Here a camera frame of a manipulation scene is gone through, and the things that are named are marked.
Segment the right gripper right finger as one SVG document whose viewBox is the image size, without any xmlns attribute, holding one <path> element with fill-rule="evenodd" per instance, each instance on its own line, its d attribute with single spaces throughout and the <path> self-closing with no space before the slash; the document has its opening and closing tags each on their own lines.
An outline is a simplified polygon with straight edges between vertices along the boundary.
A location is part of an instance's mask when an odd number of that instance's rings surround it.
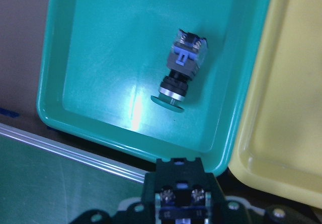
<svg viewBox="0 0 322 224">
<path fill-rule="evenodd" d="M 216 179 L 210 173 L 211 218 L 210 223 L 252 223 L 245 206 L 237 200 L 227 200 Z"/>
</svg>

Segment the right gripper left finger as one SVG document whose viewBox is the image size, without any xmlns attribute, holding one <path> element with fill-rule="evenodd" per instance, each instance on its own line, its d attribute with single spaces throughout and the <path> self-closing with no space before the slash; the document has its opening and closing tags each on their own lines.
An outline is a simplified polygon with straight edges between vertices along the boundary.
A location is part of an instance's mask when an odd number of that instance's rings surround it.
<svg viewBox="0 0 322 224">
<path fill-rule="evenodd" d="M 155 173 L 145 174 L 141 200 L 126 211 L 127 223 L 155 223 Z"/>
</svg>

